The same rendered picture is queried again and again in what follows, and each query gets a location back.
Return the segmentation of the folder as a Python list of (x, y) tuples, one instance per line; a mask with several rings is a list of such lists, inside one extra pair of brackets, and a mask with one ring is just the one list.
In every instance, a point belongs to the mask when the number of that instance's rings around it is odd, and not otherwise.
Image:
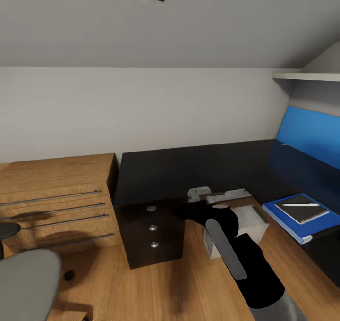
[(268, 213), (287, 233), (290, 233), (301, 245), (340, 230), (340, 216), (330, 209), (328, 214), (298, 224), (286, 213), (275, 206), (276, 203), (300, 196), (300, 194), (264, 203), (262, 208)]

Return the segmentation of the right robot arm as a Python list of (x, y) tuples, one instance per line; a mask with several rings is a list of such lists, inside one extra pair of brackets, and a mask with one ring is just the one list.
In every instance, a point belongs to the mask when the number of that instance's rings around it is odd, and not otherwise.
[(309, 321), (247, 233), (238, 237), (238, 217), (230, 206), (208, 204), (207, 186), (190, 188), (188, 201), (171, 205), (179, 220), (203, 225), (236, 281), (255, 321)]

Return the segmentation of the swivel chair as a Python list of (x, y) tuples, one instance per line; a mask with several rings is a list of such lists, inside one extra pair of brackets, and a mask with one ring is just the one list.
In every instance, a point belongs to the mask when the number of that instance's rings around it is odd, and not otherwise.
[[(28, 250), (4, 258), (2, 240), (20, 230), (19, 223), (0, 223), (0, 321), (47, 321), (60, 279), (71, 279), (73, 270), (62, 271), (62, 259), (51, 249)], [(88, 317), (83, 321), (89, 321)]]

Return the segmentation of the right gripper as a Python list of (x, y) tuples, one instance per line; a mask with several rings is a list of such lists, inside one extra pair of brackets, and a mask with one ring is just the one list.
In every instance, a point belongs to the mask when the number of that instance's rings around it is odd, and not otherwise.
[[(187, 220), (192, 219), (196, 221), (196, 210), (200, 205), (208, 204), (205, 200), (200, 200), (200, 202), (190, 203), (187, 201), (186, 203), (178, 203), (176, 206), (171, 205), (170, 210), (173, 216), (178, 216), (179, 220)], [(198, 222), (197, 222), (198, 223)]]

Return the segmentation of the notebook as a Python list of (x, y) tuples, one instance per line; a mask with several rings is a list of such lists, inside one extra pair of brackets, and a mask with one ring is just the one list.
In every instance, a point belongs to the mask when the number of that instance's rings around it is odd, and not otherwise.
[(316, 203), (304, 194), (276, 203), (275, 206), (295, 220), (298, 224), (304, 224), (329, 213), (325, 207), (319, 206), (285, 206), (286, 204)]

